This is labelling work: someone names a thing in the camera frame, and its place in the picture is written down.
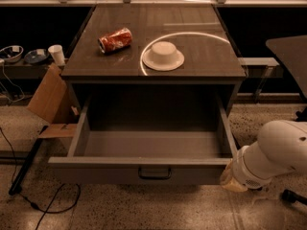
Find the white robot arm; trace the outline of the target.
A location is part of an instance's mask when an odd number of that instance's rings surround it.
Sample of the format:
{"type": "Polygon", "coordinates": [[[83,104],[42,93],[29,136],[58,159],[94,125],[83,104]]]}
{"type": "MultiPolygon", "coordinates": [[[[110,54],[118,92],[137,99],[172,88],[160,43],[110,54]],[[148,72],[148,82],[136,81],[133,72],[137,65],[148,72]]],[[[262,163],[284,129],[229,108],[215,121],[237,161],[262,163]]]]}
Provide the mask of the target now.
{"type": "Polygon", "coordinates": [[[307,123],[277,120],[264,124],[254,143],[236,151],[220,184],[232,192],[245,192],[293,172],[307,173],[307,123]]]}

